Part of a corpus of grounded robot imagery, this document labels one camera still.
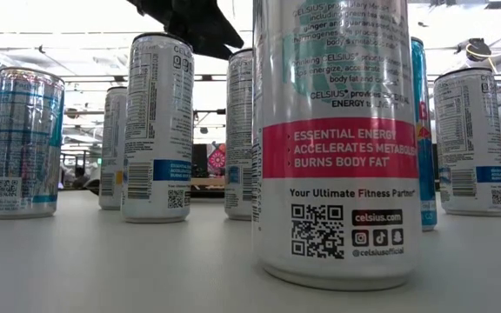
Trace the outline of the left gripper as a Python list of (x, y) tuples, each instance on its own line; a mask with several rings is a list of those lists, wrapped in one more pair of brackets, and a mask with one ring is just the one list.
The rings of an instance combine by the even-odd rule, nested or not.
[(139, 15), (150, 16), (167, 26), (166, 32), (189, 43), (198, 55), (228, 60), (232, 52), (227, 46), (244, 46), (243, 39), (219, 9), (217, 0), (127, 1), (136, 7)]

